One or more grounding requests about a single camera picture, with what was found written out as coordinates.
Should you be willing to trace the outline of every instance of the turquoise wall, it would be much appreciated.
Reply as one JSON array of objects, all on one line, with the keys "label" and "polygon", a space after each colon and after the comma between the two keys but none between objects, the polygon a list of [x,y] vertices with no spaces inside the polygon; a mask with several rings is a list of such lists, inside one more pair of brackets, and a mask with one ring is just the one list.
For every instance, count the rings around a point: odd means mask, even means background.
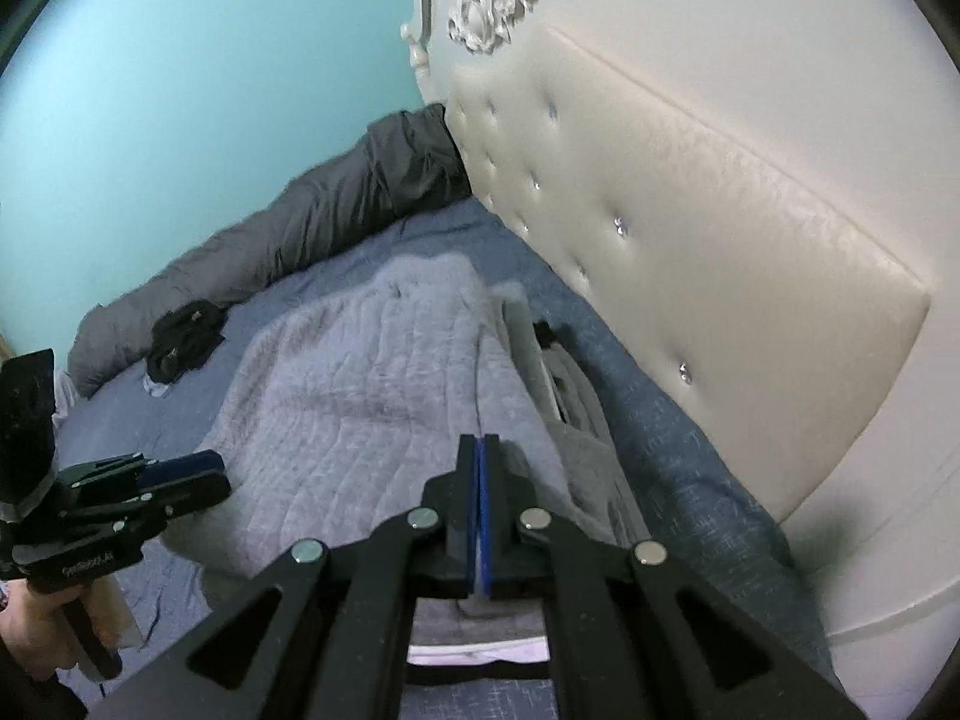
[{"label": "turquoise wall", "polygon": [[411,0],[52,0],[0,77],[0,328],[77,324],[371,120],[421,104]]}]

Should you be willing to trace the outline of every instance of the white floral carving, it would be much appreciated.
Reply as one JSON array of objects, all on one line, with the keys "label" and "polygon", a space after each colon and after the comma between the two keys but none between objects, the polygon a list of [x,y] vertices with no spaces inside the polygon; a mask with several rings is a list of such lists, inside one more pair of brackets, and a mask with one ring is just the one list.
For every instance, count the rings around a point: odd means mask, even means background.
[{"label": "white floral carving", "polygon": [[470,53],[493,53],[510,43],[510,28],[537,0],[457,0],[450,10],[450,40]]}]

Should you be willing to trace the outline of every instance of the triangular cutout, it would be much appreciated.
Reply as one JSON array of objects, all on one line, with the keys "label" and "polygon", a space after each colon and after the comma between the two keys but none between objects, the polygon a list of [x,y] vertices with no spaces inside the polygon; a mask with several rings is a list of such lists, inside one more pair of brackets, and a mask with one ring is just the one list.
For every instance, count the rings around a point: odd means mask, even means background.
[{"label": "triangular cutout", "polygon": [[692,590],[677,593],[677,604],[700,645],[717,688],[739,688],[770,670],[769,656]]},{"label": "triangular cutout", "polygon": [[253,656],[280,606],[281,597],[275,587],[259,595],[227,627],[190,656],[187,668],[213,680],[221,688],[237,690],[246,679]]}]

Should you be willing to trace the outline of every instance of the black device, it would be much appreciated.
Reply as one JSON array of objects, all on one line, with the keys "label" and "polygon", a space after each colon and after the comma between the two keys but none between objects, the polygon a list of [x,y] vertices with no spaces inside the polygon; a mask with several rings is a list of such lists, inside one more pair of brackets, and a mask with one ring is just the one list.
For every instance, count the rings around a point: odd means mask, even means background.
[{"label": "black device", "polygon": [[[216,452],[169,461],[140,454],[56,473],[49,349],[0,367],[0,579],[40,592],[88,584],[143,559],[143,543],[167,522],[230,493]],[[81,601],[64,607],[80,646],[104,678],[122,670],[93,634]]]},{"label": "black device", "polygon": [[[407,664],[416,599],[477,587],[542,600],[541,673]],[[863,718],[664,546],[592,541],[536,504],[496,436],[464,436],[421,507],[364,541],[298,541],[91,719],[386,720],[405,682],[482,676],[551,678],[563,720]]]}]

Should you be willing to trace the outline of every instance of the mattress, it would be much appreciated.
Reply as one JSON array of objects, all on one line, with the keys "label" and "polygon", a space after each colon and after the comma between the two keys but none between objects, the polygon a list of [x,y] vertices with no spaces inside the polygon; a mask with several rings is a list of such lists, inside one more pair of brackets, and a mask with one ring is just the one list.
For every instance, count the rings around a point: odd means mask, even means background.
[{"label": "mattress", "polygon": [[[224,343],[202,370],[186,374],[162,398],[144,391],[143,362],[132,365],[70,413],[59,433],[61,462],[128,452],[157,459],[189,453],[208,432],[260,328],[301,303],[364,283],[394,256],[445,251],[464,253],[488,284],[523,285],[535,319],[551,324],[592,380],[654,538],[835,682],[813,595],[774,521],[728,472],[699,428],[637,368],[589,304],[474,199],[400,220],[234,306]],[[144,553],[144,562],[118,575],[148,640],[142,650],[125,653],[125,676],[208,613],[198,567],[157,542]],[[88,704],[100,697],[99,688],[78,673],[65,681]],[[554,716],[548,680],[408,686],[401,709],[401,717],[431,720]]]}]

